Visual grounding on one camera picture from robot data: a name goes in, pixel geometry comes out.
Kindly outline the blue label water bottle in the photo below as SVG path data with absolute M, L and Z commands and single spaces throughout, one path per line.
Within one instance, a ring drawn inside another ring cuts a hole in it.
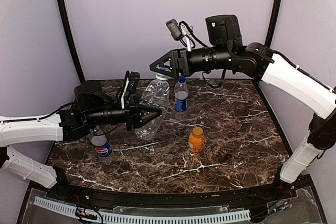
M 174 96 L 176 112 L 185 112 L 187 110 L 188 89 L 184 76 L 179 77 L 174 87 Z

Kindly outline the clear plastic bottle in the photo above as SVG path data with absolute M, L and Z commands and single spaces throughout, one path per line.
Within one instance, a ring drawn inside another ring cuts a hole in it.
M 135 129 L 136 136 L 142 140 L 151 140 L 158 132 L 169 109 L 170 86 L 167 76 L 157 73 L 155 79 L 146 87 L 140 103 L 162 110 L 162 115 L 151 120 L 145 126 Z

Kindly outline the white bottle cap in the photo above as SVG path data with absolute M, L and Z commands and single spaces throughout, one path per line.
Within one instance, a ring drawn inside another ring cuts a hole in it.
M 157 73 L 155 77 L 159 80 L 167 80 L 167 76 L 164 74 Z

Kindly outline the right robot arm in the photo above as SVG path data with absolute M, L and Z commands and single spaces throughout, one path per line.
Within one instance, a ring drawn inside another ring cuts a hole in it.
M 335 145 L 335 90 L 278 51 L 258 42 L 244 46 L 235 15 L 216 15 L 205 21 L 210 46 L 173 49 L 151 63 L 150 70 L 171 78 L 218 69 L 241 72 L 284 91 L 314 112 L 308 135 L 268 187 L 269 197 L 278 200 L 287 193 L 288 184 Z

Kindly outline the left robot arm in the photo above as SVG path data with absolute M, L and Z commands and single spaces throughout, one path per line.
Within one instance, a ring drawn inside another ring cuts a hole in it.
M 134 101 L 137 84 L 124 84 L 125 98 L 118 102 L 105 94 L 97 80 L 75 88 L 75 100 L 49 115 L 10 119 L 1 117 L 1 169 L 52 189 L 63 201 L 74 197 L 63 169 L 41 164 L 13 148 L 14 144 L 38 141 L 75 141 L 99 125 L 124 123 L 127 130 L 139 129 L 162 115 L 154 106 Z

